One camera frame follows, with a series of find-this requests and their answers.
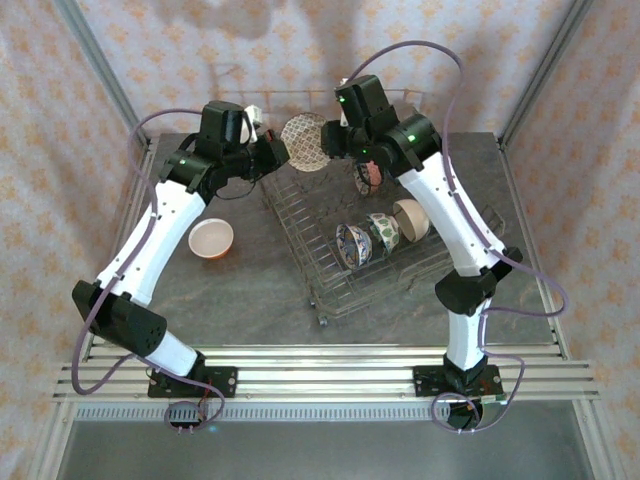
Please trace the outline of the aluminium frame post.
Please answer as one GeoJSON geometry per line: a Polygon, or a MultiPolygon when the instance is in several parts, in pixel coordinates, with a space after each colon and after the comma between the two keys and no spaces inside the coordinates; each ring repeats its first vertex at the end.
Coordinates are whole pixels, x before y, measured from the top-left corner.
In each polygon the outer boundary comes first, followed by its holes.
{"type": "Polygon", "coordinates": [[[124,121],[127,133],[130,134],[140,121],[140,117],[135,112],[93,29],[86,20],[78,0],[53,0],[53,3],[76,38],[84,57],[124,121]]]}
{"type": "Polygon", "coordinates": [[[541,60],[497,137],[498,148],[501,152],[506,152],[514,142],[593,3],[594,0],[571,0],[566,14],[551,37],[541,60]]]}

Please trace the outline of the aluminium side rail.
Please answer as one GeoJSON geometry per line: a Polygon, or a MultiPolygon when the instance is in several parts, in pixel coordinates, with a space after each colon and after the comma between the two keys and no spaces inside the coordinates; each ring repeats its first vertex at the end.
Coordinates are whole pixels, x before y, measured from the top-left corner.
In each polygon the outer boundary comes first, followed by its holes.
{"type": "Polygon", "coordinates": [[[87,333],[92,333],[121,348],[134,357],[147,357],[158,348],[166,330],[166,321],[150,312],[147,306],[155,288],[151,278],[152,235],[159,231],[158,194],[149,178],[149,144],[137,137],[127,144],[128,160],[137,177],[140,190],[148,196],[148,206],[138,223],[108,266],[92,283],[79,281],[72,299],[84,321],[77,340],[80,347],[87,333]]]}
{"type": "Polygon", "coordinates": [[[568,308],[565,303],[565,299],[562,296],[564,290],[561,289],[559,291],[557,287],[554,287],[554,281],[549,282],[539,277],[539,274],[543,274],[544,271],[540,264],[535,241],[533,239],[532,231],[526,217],[524,202],[521,198],[520,191],[516,184],[514,170],[508,160],[507,147],[502,138],[499,138],[497,140],[497,146],[503,166],[505,168],[505,174],[509,182],[513,204],[518,214],[520,229],[523,234],[524,242],[526,244],[526,262],[530,268],[537,272],[536,275],[530,275],[530,278],[534,279],[536,282],[536,292],[540,297],[540,301],[545,313],[544,317],[528,316],[528,319],[530,321],[537,321],[538,323],[540,323],[542,320],[545,320],[546,326],[548,327],[550,335],[553,338],[553,342],[559,350],[559,355],[564,360],[570,359],[571,354],[566,345],[564,333],[559,322],[560,316],[553,315],[553,312],[556,312],[557,310],[562,310],[563,312],[565,312],[568,308]]]}

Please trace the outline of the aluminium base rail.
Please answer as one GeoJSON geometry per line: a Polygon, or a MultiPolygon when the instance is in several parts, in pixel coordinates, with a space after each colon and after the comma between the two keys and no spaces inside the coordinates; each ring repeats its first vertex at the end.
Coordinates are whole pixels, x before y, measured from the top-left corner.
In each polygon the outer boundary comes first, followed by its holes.
{"type": "MultiPolygon", "coordinates": [[[[497,345],[505,392],[521,401],[592,400],[601,396],[586,361],[568,360],[558,345],[497,345]]],[[[407,402],[414,398],[412,369],[436,365],[441,347],[394,344],[209,346],[213,366],[239,370],[236,401],[407,402]]]]}

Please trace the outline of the orange bowl white inside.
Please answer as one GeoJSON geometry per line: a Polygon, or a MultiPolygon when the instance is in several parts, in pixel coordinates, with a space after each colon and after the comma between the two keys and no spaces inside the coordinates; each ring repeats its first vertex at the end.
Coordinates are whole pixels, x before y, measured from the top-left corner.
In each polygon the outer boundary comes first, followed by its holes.
{"type": "Polygon", "coordinates": [[[196,224],[188,236],[191,252],[203,259],[213,260],[224,257],[234,241],[234,230],[225,220],[205,219],[196,224]]]}

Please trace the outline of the grey wire dish rack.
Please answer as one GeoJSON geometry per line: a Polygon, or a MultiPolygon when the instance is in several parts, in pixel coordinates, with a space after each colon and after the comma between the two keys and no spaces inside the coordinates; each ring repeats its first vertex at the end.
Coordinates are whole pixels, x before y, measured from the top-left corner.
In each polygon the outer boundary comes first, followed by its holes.
{"type": "MultiPolygon", "coordinates": [[[[278,126],[280,137],[285,123],[304,112],[310,111],[285,113],[278,126]]],[[[367,230],[367,214],[390,214],[396,201],[410,196],[391,178],[385,178],[374,195],[361,196],[350,159],[330,160],[325,168],[310,173],[295,170],[288,162],[263,179],[260,187],[284,231],[321,325],[421,282],[433,284],[453,267],[434,229],[416,243],[402,238],[389,256],[374,240],[368,263],[357,270],[345,266],[336,246],[336,227],[344,223],[367,230]]]]}

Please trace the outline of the green leaf pattern bowl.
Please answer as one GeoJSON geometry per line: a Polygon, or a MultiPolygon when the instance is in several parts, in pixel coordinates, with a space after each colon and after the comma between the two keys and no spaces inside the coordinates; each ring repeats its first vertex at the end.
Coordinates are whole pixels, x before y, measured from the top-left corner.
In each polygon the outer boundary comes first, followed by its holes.
{"type": "Polygon", "coordinates": [[[371,233],[382,243],[386,255],[389,256],[400,243],[400,230],[396,219],[384,213],[369,213],[366,219],[371,233]]]}

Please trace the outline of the red-brown lattice pattern bowl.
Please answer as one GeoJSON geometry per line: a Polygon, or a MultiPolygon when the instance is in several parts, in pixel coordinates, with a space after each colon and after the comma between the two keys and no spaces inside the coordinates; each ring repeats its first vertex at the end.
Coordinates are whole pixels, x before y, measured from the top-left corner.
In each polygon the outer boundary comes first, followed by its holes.
{"type": "Polygon", "coordinates": [[[304,173],[316,172],[330,163],[321,148],[321,128],[326,119],[304,112],[291,117],[284,125],[281,138],[289,152],[289,164],[304,173]]]}

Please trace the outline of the blue yellow mandala bowl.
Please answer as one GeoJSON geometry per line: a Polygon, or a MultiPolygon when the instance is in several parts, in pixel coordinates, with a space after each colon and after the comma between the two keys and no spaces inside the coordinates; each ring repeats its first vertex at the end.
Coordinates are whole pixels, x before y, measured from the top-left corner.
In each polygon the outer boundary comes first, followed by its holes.
{"type": "Polygon", "coordinates": [[[371,238],[358,226],[339,224],[336,227],[335,240],[340,257],[349,270],[363,267],[372,258],[371,238]]]}

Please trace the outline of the brown leaf bowl beige outside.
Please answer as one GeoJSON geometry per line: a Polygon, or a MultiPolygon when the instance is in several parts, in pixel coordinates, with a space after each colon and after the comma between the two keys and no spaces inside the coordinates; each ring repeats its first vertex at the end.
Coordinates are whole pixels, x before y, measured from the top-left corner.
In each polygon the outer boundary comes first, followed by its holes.
{"type": "Polygon", "coordinates": [[[430,219],[416,200],[396,201],[393,204],[393,216],[403,235],[412,243],[420,241],[429,232],[430,219]]]}

